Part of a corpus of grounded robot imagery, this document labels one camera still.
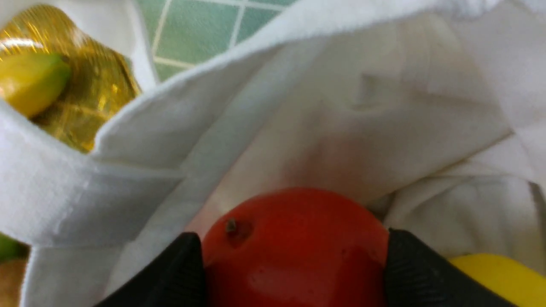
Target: yellow fruit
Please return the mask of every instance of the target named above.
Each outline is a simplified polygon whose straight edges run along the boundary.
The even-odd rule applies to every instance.
[[[0,264],[0,306],[17,307],[27,262],[24,259]]]
[[[55,102],[69,78],[60,54],[11,55],[0,62],[0,97],[31,118]]]
[[[449,261],[516,306],[546,306],[546,278],[510,258],[476,254]]]

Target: lemon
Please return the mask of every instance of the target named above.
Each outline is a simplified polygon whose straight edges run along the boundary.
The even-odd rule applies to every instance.
[[[449,261],[489,290],[519,307],[546,306],[546,278],[510,258],[475,254]]]
[[[0,62],[0,97],[32,118],[63,92],[71,70],[60,54],[21,54]]]

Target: green tile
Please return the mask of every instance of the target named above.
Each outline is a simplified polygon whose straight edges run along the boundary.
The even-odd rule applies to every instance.
[[[157,69],[157,74],[159,75],[159,79],[161,81],[165,81],[166,79],[169,79],[175,74],[186,70],[184,68],[171,66],[171,65],[165,65],[165,64],[156,64],[156,69]]]
[[[279,12],[272,10],[246,8],[245,14],[242,17],[237,42],[252,36],[254,33],[256,33],[256,31],[265,26],[266,23],[268,23],[278,14]]]
[[[268,3],[268,4],[277,4],[277,5],[291,5],[292,3],[296,2],[297,0],[251,0],[251,2],[261,2],[261,3]]]
[[[153,36],[156,34],[159,17],[161,17],[165,1],[166,0],[136,0],[144,15],[144,21],[146,22],[146,28],[148,29],[148,35],[150,36],[151,42],[153,42]]]
[[[173,0],[157,55],[199,63],[227,50],[238,7],[192,0]]]

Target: black rubber pad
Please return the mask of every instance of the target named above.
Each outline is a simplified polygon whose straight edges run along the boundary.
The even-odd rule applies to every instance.
[[[389,307],[513,307],[408,231],[390,230],[384,272]]]
[[[183,233],[154,261],[95,307],[206,307],[201,241]]]

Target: green-yellow fruit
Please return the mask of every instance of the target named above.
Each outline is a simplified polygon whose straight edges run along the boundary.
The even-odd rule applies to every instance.
[[[0,233],[0,263],[18,258],[23,254],[23,247],[14,239]]]
[[[60,54],[11,55],[0,62],[0,97],[28,118],[49,107],[70,79]]]

